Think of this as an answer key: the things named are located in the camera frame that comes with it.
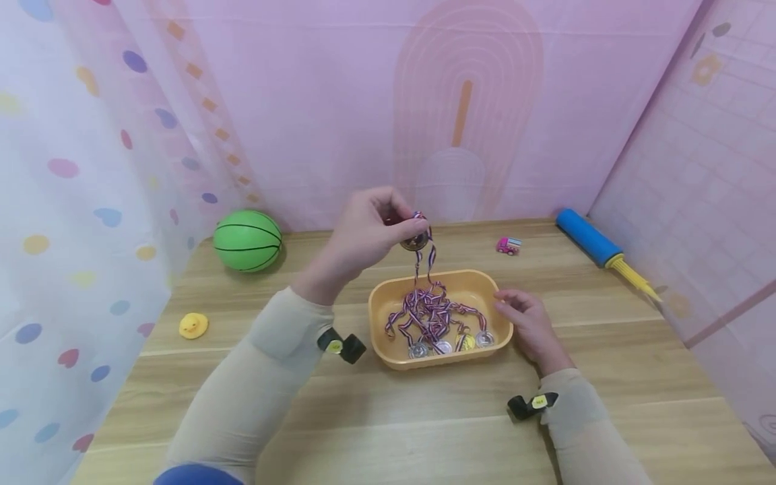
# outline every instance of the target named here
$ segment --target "green basketball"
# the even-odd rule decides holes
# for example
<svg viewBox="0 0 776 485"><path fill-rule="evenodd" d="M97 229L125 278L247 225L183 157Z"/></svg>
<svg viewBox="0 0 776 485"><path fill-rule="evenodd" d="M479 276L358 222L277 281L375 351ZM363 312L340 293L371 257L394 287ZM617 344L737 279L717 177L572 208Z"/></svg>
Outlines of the green basketball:
<svg viewBox="0 0 776 485"><path fill-rule="evenodd" d="M278 257L283 235L274 220L256 210L238 210L224 217L213 233L213 247L229 268L260 271Z"/></svg>

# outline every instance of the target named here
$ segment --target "pink toy car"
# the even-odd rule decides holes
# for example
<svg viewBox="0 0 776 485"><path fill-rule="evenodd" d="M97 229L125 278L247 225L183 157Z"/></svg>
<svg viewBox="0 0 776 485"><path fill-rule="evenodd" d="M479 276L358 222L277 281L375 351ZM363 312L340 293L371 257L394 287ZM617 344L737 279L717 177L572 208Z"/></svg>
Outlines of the pink toy car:
<svg viewBox="0 0 776 485"><path fill-rule="evenodd" d="M502 237L496 244L496 251L500 253L507 253L510 256L514 256L520 253L520 247L523 245L523 241L515 239L514 237Z"/></svg>

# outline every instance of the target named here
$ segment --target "arm sleeve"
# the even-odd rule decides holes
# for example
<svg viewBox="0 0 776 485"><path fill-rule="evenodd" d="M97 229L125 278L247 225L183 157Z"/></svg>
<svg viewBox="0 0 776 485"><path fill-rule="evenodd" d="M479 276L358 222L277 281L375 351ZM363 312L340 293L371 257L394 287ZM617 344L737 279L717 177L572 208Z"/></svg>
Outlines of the arm sleeve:
<svg viewBox="0 0 776 485"><path fill-rule="evenodd" d="M542 424L553 439L564 485L652 483L579 370L544 377L539 393L548 392L558 393L558 400L544 411Z"/></svg>
<svg viewBox="0 0 776 485"><path fill-rule="evenodd" d="M165 468L204 465L254 483L258 456L320 361L316 342L333 320L331 307L310 303L290 288L274 295L194 396Z"/></svg>

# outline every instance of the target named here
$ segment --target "wooden table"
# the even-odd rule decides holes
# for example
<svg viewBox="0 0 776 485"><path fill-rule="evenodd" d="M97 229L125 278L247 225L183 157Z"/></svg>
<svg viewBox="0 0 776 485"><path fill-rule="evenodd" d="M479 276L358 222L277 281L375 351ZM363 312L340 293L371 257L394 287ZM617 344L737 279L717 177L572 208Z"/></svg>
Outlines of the wooden table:
<svg viewBox="0 0 776 485"><path fill-rule="evenodd" d="M771 464L670 326L618 277L594 266L548 220L435 227L435 271L476 268L499 287L538 293L557 332L595 385L655 483L776 483ZM503 236L523 240L510 258ZM74 483L150 483L200 384L258 311L324 244L290 234L272 272L228 272L205 241L97 433ZM396 248L341 294L335 327L369 341L366 301L386 279L413 273ZM198 340L177 334L188 312L210 318ZM510 347L455 365L391 371L372 352L356 365L325 355L262 456L263 483L555 483L536 420L513 424L515 394L534 369Z"/></svg>

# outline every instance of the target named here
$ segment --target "pink backdrop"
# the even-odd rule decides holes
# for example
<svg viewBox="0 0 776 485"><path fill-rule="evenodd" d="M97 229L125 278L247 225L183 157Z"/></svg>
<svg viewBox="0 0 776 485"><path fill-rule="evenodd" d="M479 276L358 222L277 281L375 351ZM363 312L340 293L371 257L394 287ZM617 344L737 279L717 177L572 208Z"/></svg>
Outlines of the pink backdrop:
<svg viewBox="0 0 776 485"><path fill-rule="evenodd" d="M384 184L438 222L587 212L698 3L117 6L235 206L312 230Z"/></svg>
<svg viewBox="0 0 776 485"><path fill-rule="evenodd" d="M776 3L712 4L591 215L776 459Z"/></svg>

